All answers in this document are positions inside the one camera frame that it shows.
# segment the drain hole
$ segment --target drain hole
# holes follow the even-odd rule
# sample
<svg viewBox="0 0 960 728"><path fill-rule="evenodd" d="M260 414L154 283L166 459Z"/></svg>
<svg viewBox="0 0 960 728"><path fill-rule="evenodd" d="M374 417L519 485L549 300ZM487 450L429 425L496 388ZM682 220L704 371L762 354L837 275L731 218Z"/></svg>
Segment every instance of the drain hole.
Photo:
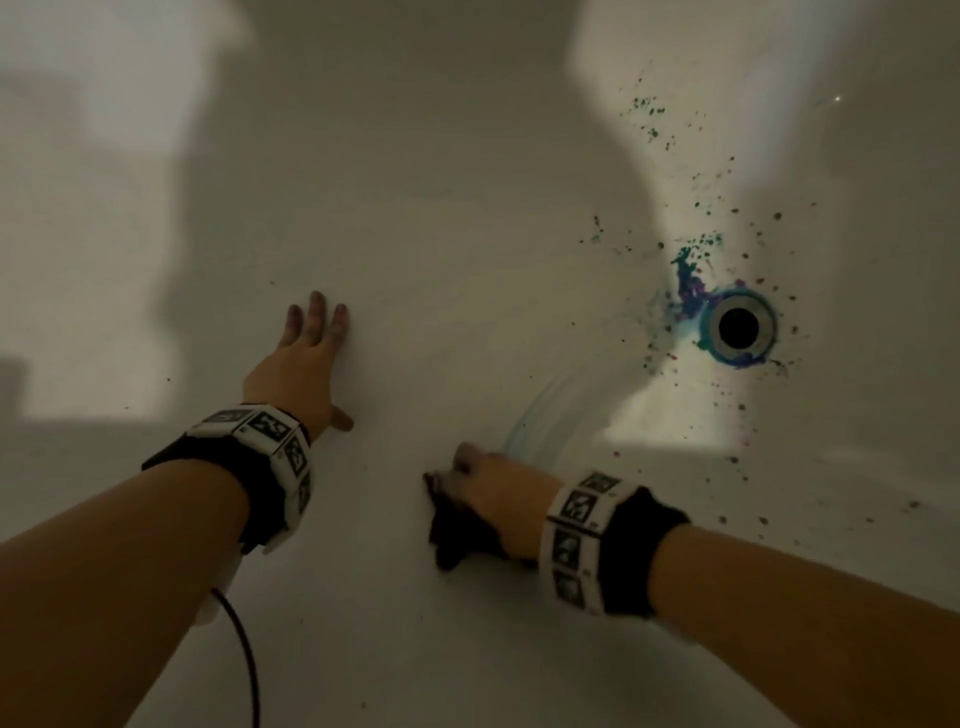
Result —
<svg viewBox="0 0 960 728"><path fill-rule="evenodd" d="M720 340L731 349L749 349L760 334L760 322L746 308L732 308L720 317Z"/></svg>

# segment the forearm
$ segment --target forearm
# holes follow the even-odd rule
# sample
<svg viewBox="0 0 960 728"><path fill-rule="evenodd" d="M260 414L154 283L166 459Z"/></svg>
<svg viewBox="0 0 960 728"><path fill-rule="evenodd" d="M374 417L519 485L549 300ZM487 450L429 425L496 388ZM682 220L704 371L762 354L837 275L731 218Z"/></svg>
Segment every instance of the forearm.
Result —
<svg viewBox="0 0 960 728"><path fill-rule="evenodd" d="M201 461L152 468L0 545L0 724L122 726L236 553L249 505Z"/></svg>
<svg viewBox="0 0 960 728"><path fill-rule="evenodd" d="M802 726L946 725L960 616L762 546L681 526L648 582L658 615Z"/></svg>

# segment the hand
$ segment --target hand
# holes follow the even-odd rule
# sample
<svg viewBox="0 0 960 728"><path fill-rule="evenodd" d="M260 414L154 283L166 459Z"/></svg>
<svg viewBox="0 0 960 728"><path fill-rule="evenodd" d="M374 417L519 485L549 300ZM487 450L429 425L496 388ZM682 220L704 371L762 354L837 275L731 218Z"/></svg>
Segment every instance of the hand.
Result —
<svg viewBox="0 0 960 728"><path fill-rule="evenodd" d="M342 303L326 325L326 298L319 291L310 294L305 320L303 309L291 305L276 351L244 379L244 403L270 404L289 412L306 427L311 443L330 426L352 430L353 420L330 401L333 360L349 326L349 311Z"/></svg>
<svg viewBox="0 0 960 728"><path fill-rule="evenodd" d="M523 561L540 557L546 512L564 486L548 473L469 443L457 448L452 471L426 481L432 496L439 490L467 506L496 531L507 556Z"/></svg>

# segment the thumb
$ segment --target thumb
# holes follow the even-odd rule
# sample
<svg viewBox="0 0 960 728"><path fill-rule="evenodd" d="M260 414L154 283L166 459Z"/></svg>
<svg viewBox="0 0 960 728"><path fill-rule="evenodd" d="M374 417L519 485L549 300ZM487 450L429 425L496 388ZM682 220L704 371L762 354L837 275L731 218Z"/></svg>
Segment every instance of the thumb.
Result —
<svg viewBox="0 0 960 728"><path fill-rule="evenodd" d="M353 429L353 418L340 407L334 406L333 415L330 417L330 426L339 429L341 432L350 432Z"/></svg>

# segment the black cable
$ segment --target black cable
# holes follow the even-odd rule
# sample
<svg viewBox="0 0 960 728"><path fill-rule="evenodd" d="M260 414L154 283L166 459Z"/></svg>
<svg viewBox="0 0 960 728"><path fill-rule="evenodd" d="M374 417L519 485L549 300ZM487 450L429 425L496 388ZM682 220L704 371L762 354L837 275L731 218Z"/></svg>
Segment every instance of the black cable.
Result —
<svg viewBox="0 0 960 728"><path fill-rule="evenodd" d="M247 658L247 672L250 674L250 699L253 707L253 728L260 728L260 686L256 680L256 661L253 659L253 648L250 647L250 640L247 639L247 632L243 628L243 623L233 610L233 607L227 601L224 593L219 589L210 590L214 598L220 602L230 621L233 622L233 628L237 631L237 637L240 638L240 644L243 647L243 655Z"/></svg>

